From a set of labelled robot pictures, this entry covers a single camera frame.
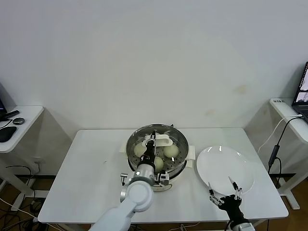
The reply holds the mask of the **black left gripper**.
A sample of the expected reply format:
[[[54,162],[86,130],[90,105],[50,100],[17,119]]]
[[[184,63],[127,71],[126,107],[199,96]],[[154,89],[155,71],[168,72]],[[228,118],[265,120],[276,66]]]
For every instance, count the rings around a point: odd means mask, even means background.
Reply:
[[[155,166],[154,147],[156,146],[156,129],[150,135],[150,141],[146,144],[146,150],[141,156],[141,164]]]

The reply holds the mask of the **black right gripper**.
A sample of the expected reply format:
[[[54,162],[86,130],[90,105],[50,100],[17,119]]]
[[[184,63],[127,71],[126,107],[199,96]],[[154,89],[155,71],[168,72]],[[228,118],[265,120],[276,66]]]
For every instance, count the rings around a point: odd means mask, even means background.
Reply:
[[[212,189],[210,182],[208,183],[208,189],[210,193],[210,201],[215,205],[218,205],[220,210],[226,211],[230,220],[243,219],[243,214],[240,210],[242,203],[242,188],[238,184],[228,177],[234,190],[235,194],[221,197],[220,199],[215,196],[214,190]]]

